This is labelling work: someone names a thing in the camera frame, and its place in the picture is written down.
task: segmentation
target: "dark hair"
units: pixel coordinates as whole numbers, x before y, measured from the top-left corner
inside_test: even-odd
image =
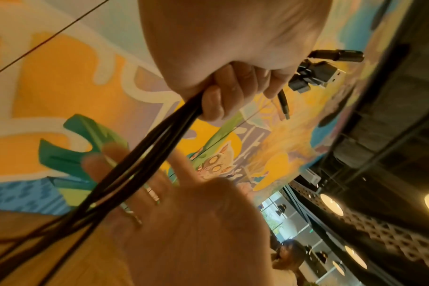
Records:
[[[279,256],[279,252],[281,251],[281,248],[285,247],[289,250],[290,256],[288,259],[283,260]],[[293,239],[287,239],[282,243],[282,246],[279,247],[277,250],[277,258],[279,258],[279,261],[273,264],[274,269],[279,270],[291,270],[291,271],[297,271],[299,266],[303,264],[305,258],[306,258],[306,250],[304,246],[296,240]]]
[[[345,98],[343,98],[342,101],[339,102],[336,111],[334,111],[331,114],[328,114],[323,119],[321,119],[320,123],[318,123],[318,127],[323,127],[323,126],[328,125],[329,123],[331,123],[331,121],[333,121],[337,117],[337,115],[343,110],[345,105],[347,105],[347,102],[350,99],[350,96],[353,94],[354,89],[355,89],[354,86],[350,88],[350,91],[345,96]]]

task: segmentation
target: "blue patterned painted area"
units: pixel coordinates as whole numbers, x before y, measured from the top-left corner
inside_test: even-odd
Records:
[[[70,209],[48,178],[0,183],[0,210],[61,215]]]

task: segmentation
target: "wooden surface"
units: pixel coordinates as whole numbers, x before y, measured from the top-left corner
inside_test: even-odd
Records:
[[[0,211],[0,238],[24,235],[53,218],[40,214]],[[37,285],[79,236],[80,233],[56,243],[18,268],[1,285]],[[6,247],[0,245],[0,252]],[[98,228],[48,285],[123,286],[132,285],[132,282],[122,256],[103,229]]]

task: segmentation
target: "painted wall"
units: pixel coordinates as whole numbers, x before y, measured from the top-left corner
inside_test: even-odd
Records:
[[[110,0],[57,34],[101,2],[0,0],[0,209],[67,212],[93,187],[81,152],[135,146],[182,105],[147,51],[136,1]],[[226,122],[196,121],[177,148],[203,178],[230,178],[260,204],[320,159],[345,123],[411,1],[393,1],[371,31],[381,3],[334,1],[315,48],[359,49],[366,60],[336,64],[347,76],[324,90],[286,88],[289,121],[257,95]]]

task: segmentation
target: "mural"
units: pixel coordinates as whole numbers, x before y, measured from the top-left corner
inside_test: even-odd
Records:
[[[200,176],[229,178],[259,205],[319,160],[411,4],[392,1],[376,26],[382,2],[334,1],[315,48],[358,49],[366,60],[336,63],[347,74],[325,89],[285,88],[290,120],[262,95],[225,122],[197,120],[177,148]],[[0,0],[1,210],[68,212],[94,186],[85,154],[137,145],[183,104],[153,64],[137,10],[125,0]]]

